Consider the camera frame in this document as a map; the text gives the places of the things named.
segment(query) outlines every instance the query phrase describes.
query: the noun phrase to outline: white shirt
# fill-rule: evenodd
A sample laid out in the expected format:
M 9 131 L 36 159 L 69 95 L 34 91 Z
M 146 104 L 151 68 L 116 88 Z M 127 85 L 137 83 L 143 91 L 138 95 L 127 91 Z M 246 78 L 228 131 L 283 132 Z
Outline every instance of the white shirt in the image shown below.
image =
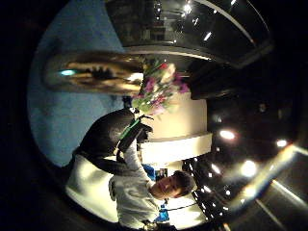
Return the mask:
M 158 200 L 148 191 L 154 184 L 147 176 L 140 163 L 134 141 L 124 154 L 126 165 L 138 176 L 118 176 L 110 179 L 109 189 L 112 200 L 116 199 L 118 221 L 130 228 L 143 228 L 144 220 L 153 221 L 158 215 L 160 205 Z

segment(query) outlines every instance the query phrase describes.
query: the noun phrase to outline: dark hair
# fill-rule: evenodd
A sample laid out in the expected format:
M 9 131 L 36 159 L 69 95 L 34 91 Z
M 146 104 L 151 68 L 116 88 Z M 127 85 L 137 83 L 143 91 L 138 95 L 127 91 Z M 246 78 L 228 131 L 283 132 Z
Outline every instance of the dark hair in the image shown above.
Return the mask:
M 196 184 L 193 180 L 193 177 L 188 174 L 186 171 L 176 170 L 173 173 L 173 176 L 175 176 L 176 181 L 180 185 L 181 192 L 180 195 L 187 195 L 188 193 L 191 193 L 194 188 L 196 188 Z

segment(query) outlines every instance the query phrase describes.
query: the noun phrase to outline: flower bouquet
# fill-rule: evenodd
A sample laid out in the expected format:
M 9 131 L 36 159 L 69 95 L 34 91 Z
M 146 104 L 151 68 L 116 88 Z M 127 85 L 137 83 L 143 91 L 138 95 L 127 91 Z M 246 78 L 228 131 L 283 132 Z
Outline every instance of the flower bouquet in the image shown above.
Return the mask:
M 177 104 L 172 96 L 189 91 L 182 77 L 175 72 L 175 65 L 151 60 L 144 62 L 143 69 L 141 91 L 133 96 L 132 106 L 150 116 L 157 116 L 165 111 L 174 112 Z

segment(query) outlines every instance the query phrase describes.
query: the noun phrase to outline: strap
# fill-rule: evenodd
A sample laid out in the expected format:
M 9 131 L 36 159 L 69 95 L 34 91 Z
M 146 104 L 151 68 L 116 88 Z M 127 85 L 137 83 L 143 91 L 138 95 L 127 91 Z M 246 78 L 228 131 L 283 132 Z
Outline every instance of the strap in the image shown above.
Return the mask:
M 124 163 L 118 163 L 113 160 L 107 160 L 102 156 L 98 156 L 97 153 L 94 155 L 89 154 L 85 151 L 75 152 L 75 155 L 81 155 L 90 161 L 97 168 L 107 171 L 113 175 L 120 176 L 139 176 L 135 171 L 131 170 Z

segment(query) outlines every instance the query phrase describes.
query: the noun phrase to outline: ceiling light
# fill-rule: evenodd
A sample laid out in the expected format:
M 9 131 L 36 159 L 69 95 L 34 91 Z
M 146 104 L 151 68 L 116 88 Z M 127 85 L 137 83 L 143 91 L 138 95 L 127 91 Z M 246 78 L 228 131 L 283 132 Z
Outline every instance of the ceiling light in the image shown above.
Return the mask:
M 286 146 L 288 143 L 287 143 L 287 141 L 286 140 L 279 140 L 279 141 L 277 141 L 277 146 L 278 147 L 284 147 L 284 146 Z
M 215 173 L 220 174 L 220 169 L 216 165 L 211 164 L 211 167 L 212 167 L 212 170 L 215 171 Z
M 256 164 L 252 161 L 245 161 L 241 167 L 241 173 L 245 177 L 251 177 L 257 172 Z
M 73 75 L 76 73 L 75 70 L 63 70 L 60 72 L 62 75 Z
M 235 138 L 235 135 L 234 133 L 230 132 L 230 131 L 226 131 L 226 130 L 221 130 L 219 132 L 220 136 L 225 138 L 225 139 L 228 139 L 228 140 L 233 140 Z
M 203 186 L 204 190 L 207 192 L 207 193 L 210 193 L 211 192 L 211 189 L 207 186 Z
M 209 37 L 210 37 L 211 35 L 212 35 L 212 32 L 209 32 L 209 33 L 205 36 L 204 40 L 209 39 Z
M 253 197 L 253 196 L 255 196 L 256 195 L 256 189 L 254 188 L 254 187 L 251 187 L 251 186 L 249 186 L 249 187 L 246 187 L 245 189 L 244 189 L 244 195 L 245 196 L 248 196 L 248 197 Z
M 185 13 L 190 13 L 192 11 L 192 6 L 190 4 L 186 4 L 183 9 Z

